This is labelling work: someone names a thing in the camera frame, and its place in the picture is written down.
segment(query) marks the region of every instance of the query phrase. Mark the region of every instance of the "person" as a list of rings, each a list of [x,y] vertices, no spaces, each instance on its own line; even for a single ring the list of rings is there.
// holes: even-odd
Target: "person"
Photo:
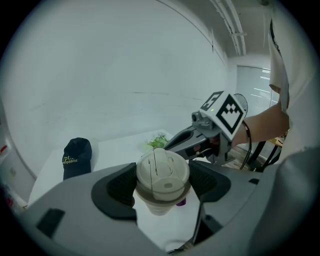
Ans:
[[[279,3],[271,11],[268,34],[270,84],[279,101],[266,111],[244,119],[252,142],[262,142],[287,132],[277,163],[288,155],[320,145],[319,60],[298,22]],[[232,146],[249,142],[244,125],[235,134]]]

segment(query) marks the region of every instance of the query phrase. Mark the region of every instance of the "white lid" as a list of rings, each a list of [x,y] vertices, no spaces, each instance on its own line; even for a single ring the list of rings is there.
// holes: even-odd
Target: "white lid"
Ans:
[[[179,198],[189,180],[189,166],[177,153],[156,148],[143,155],[136,164],[138,185],[155,200]]]

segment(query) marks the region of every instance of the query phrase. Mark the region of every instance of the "green plant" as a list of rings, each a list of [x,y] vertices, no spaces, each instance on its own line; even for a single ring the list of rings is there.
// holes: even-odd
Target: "green plant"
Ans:
[[[166,138],[166,135],[159,133],[159,135],[152,141],[148,142],[147,145],[151,146],[153,149],[163,149],[168,142],[169,140]]]

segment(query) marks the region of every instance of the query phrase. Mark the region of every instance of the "forearm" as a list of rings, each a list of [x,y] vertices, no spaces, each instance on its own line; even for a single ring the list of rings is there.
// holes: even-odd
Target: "forearm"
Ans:
[[[282,112],[281,103],[266,111],[244,119],[250,129],[252,142],[263,142],[284,134],[289,129],[289,117]],[[248,143],[249,139],[243,125],[234,136],[232,146]]]

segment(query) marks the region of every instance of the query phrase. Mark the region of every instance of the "ceiling pipe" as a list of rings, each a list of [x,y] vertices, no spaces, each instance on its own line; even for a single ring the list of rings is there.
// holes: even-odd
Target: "ceiling pipe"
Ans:
[[[235,24],[236,24],[236,27],[238,30],[237,32],[243,33],[240,19],[239,19],[239,16],[238,16],[238,13],[237,13],[237,10],[236,10],[234,4],[232,3],[231,0],[225,0],[225,1],[226,1],[226,4],[228,5],[228,7],[232,13],[233,18],[234,18],[234,21],[235,21]],[[241,35],[240,38],[241,38],[241,44],[242,44],[242,53],[243,53],[243,55],[246,55],[247,51],[246,51],[245,37],[243,35]]]
[[[220,14],[221,18],[223,19],[224,21],[224,24],[226,26],[226,28],[228,29],[229,33],[230,34],[233,34],[232,32],[232,29],[231,27],[229,26],[228,24],[228,21],[226,20],[226,17],[225,15],[223,14],[222,10],[220,9],[220,7],[218,6],[218,4],[215,2],[215,0],[210,0],[210,2],[214,5],[216,11]],[[239,47],[239,41],[238,39],[236,38],[236,36],[232,36],[232,42],[234,44],[234,49],[235,49],[235,53],[237,56],[240,56],[240,47]]]

